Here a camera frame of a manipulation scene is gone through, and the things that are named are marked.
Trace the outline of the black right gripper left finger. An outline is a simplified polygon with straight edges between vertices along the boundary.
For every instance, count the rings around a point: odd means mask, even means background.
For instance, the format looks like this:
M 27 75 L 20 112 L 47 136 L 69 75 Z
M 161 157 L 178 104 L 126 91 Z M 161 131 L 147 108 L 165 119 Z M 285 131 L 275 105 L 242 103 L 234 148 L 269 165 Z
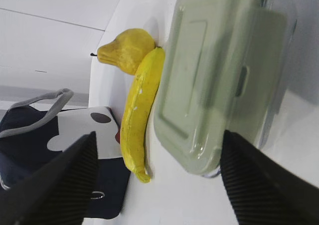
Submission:
M 80 225 L 98 174 L 96 133 L 84 135 L 0 195 L 2 225 Z

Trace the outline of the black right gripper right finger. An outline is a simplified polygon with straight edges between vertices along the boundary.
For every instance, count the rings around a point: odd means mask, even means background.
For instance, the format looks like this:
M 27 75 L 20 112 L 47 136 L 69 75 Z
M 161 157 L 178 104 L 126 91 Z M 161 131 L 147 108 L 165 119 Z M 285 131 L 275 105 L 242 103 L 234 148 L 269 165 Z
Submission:
M 319 189 L 226 130 L 220 171 L 240 225 L 317 225 Z

